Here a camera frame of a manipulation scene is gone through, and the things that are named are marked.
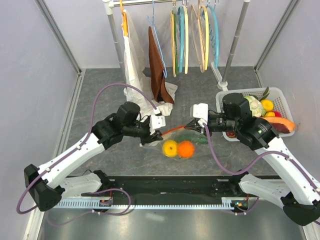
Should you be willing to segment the yellow lemon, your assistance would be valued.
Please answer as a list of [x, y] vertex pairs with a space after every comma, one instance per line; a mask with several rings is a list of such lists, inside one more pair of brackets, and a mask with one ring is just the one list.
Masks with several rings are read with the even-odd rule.
[[166, 140], [162, 145], [162, 152], [165, 156], [173, 158], [178, 155], [178, 143], [174, 140]]

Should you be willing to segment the orange fruit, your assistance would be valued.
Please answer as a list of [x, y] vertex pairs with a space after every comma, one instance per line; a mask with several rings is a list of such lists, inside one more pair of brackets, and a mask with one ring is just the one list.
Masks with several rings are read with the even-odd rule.
[[190, 158], [195, 153], [195, 146], [191, 141], [185, 140], [178, 144], [177, 151], [181, 158]]

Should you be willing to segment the clear zip top bag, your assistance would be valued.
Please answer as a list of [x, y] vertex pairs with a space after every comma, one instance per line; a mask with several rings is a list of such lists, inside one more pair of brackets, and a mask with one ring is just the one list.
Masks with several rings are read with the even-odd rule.
[[160, 137], [160, 140], [147, 143], [143, 148], [176, 161], [204, 157], [209, 146], [205, 135], [186, 129], [184, 125], [172, 128]]

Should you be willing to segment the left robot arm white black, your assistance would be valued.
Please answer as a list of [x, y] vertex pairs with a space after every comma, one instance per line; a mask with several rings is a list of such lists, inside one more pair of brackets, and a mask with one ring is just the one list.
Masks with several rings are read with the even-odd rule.
[[120, 143], [124, 137], [139, 138], [142, 146], [160, 141], [162, 134], [159, 129], [166, 125], [161, 111], [155, 109], [144, 121], [137, 119], [139, 115], [140, 107], [127, 101], [116, 113], [98, 121], [83, 138], [56, 158], [39, 167], [28, 165], [24, 169], [24, 181], [36, 207], [46, 212], [68, 197], [91, 193], [106, 196], [110, 191], [110, 181], [103, 171], [68, 176], [86, 161]]

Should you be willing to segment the green cucumber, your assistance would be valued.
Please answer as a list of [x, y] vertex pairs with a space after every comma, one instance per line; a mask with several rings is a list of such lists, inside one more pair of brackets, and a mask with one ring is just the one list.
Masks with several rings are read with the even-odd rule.
[[207, 145], [208, 139], [203, 134], [197, 133], [180, 133], [173, 138], [177, 143], [190, 141], [195, 145]]

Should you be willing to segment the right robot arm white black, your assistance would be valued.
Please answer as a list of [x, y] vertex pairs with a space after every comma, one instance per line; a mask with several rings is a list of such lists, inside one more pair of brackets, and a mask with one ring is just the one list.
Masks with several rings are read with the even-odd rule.
[[[320, 223], [320, 183], [293, 156], [279, 132], [263, 117], [255, 117], [250, 102], [241, 93], [232, 92], [222, 98], [223, 112], [210, 113], [208, 104], [191, 106], [193, 119], [186, 129], [206, 135], [213, 159], [225, 173], [239, 176], [229, 184], [235, 197], [244, 193], [263, 198], [280, 207], [286, 216], [300, 226]], [[230, 171], [218, 160], [211, 133], [234, 132], [240, 143], [257, 153], [257, 157], [243, 170]], [[260, 159], [264, 159], [284, 181], [280, 188], [249, 173]]]

